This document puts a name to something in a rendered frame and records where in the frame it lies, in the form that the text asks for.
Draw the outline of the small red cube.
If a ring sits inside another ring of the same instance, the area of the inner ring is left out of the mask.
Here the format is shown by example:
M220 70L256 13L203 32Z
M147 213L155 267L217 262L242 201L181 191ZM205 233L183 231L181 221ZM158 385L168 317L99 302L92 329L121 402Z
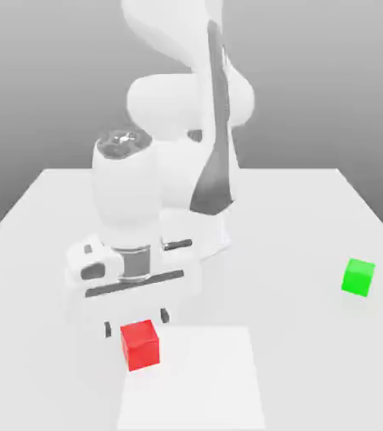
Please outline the small red cube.
M120 341L129 371L160 363L159 337L151 320L121 326Z

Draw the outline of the small green cube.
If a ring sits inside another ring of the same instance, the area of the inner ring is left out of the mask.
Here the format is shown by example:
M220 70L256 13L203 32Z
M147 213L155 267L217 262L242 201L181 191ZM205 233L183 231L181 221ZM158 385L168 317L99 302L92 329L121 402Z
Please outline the small green cube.
M342 290L367 297L375 271L375 264L351 258L344 271Z

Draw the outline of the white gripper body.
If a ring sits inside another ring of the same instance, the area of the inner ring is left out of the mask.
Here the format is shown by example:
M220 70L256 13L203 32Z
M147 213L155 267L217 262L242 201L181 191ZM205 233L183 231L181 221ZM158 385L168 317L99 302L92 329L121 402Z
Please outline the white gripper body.
M66 258L66 315L83 324L128 324L171 313L202 291L202 266L195 256L168 261L145 279L118 280L107 262L89 256Z

